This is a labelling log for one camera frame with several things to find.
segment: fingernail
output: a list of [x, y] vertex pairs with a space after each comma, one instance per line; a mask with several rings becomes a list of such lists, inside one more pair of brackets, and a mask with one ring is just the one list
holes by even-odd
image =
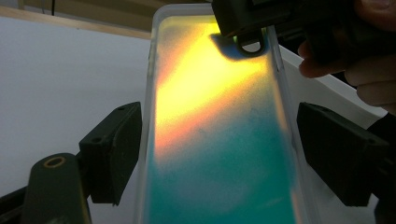
[[365, 7], [372, 9], [387, 9], [390, 6], [390, 0], [361, 0]]

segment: transparent edge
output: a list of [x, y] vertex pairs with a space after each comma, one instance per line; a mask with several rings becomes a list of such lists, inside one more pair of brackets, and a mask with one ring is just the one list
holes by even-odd
[[[145, 107], [143, 113], [143, 128], [142, 137], [139, 151], [139, 160], [136, 165], [137, 168], [137, 184], [134, 192], [136, 193], [136, 200], [134, 202], [133, 211], [133, 222], [132, 223], [142, 223], [144, 215], [144, 200], [145, 200], [145, 190], [147, 184], [147, 150], [149, 145], [149, 130], [152, 128], [152, 123], [150, 118], [153, 116], [153, 111], [151, 110], [153, 102], [153, 84], [154, 84], [154, 65], [156, 61], [155, 52], [157, 51], [157, 38], [158, 38], [158, 27], [161, 22], [172, 16], [193, 16], [193, 15], [213, 15], [212, 7], [209, 3], [207, 4], [177, 4], [177, 5], [167, 5], [161, 7], [154, 14], [152, 31], [151, 31], [151, 43], [148, 59], [148, 76], [147, 76], [147, 88], [146, 88], [146, 98]], [[305, 161], [302, 143], [300, 140], [300, 135], [297, 129], [296, 121], [294, 120], [295, 111], [291, 107], [291, 99], [289, 89], [287, 88], [287, 80], [285, 77], [285, 69], [283, 67], [282, 58], [280, 56], [279, 45], [277, 44], [276, 31], [274, 27], [268, 27], [268, 39], [273, 53], [274, 61], [276, 63], [275, 68], [277, 69], [277, 74], [274, 75], [274, 79], [279, 88], [281, 95], [281, 103], [285, 111], [285, 117], [288, 125], [288, 138], [294, 151], [288, 152], [289, 158], [293, 163], [292, 168], [295, 168], [295, 174], [297, 175], [295, 183], [293, 183], [294, 191], [296, 191], [297, 204], [293, 205], [293, 209], [298, 210], [296, 220], [298, 223], [320, 223], [318, 218], [318, 209], [316, 207], [313, 197], [310, 195], [312, 192], [312, 185], [307, 172], [307, 164]]]
[[293, 167], [295, 168], [294, 173], [297, 175], [297, 181], [295, 181], [295, 191], [296, 191], [296, 203], [293, 207], [294, 209], [299, 209], [302, 207], [304, 210], [299, 210], [297, 223], [321, 223], [318, 216], [318, 207], [313, 195], [315, 192], [312, 187], [312, 182], [308, 172], [308, 165], [305, 160], [303, 145], [300, 139], [300, 133], [297, 128], [296, 118], [297, 111], [294, 110], [291, 104], [290, 91], [288, 89], [288, 81], [286, 78], [285, 68], [283, 66], [283, 60], [280, 54], [280, 48], [277, 43], [276, 30], [274, 26], [267, 27], [267, 34], [269, 39], [269, 44], [271, 51], [273, 53], [274, 61], [276, 63], [275, 68], [277, 73], [274, 75], [276, 84], [279, 88], [281, 95], [282, 107], [285, 111], [285, 117], [287, 120], [288, 129], [288, 143], [291, 144], [290, 148], [294, 148], [294, 151], [289, 151], [288, 158], [292, 159]]

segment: clear phone case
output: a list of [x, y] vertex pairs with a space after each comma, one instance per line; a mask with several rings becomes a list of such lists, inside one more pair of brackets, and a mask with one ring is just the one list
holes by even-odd
[[310, 220], [276, 35], [263, 32], [247, 56], [210, 5], [156, 13], [134, 223]]

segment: white surface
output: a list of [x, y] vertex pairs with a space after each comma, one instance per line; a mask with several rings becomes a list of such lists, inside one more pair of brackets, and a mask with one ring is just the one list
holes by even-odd
[[[0, 27], [1, 196], [25, 186], [42, 158], [77, 153], [115, 107], [143, 103], [149, 41], [7, 18]], [[330, 77], [301, 77], [301, 59], [284, 49], [282, 56], [295, 109], [299, 101], [325, 105], [363, 127], [384, 115]], [[323, 223], [374, 223], [372, 208], [345, 208], [312, 176]], [[134, 178], [119, 207], [90, 204], [93, 223], [131, 223]]]

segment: wooden edge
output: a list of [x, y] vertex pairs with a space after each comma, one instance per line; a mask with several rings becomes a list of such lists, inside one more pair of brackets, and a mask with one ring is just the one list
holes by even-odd
[[141, 39], [151, 39], [151, 34], [149, 32], [129, 30], [120, 27], [113, 27], [109, 25], [95, 24], [86, 21], [76, 21], [67, 18], [53, 17], [50, 15], [39, 14], [30, 11], [24, 11], [11, 7], [1, 7], [0, 6], [0, 16], [9, 17], [19, 20], [26, 21], [36, 21], [44, 22], [54, 25], [67, 26], [72, 28], [78, 28], [83, 30], [90, 30], [102, 33], [108, 33], [113, 35], [125, 35], [130, 37], [136, 37]]

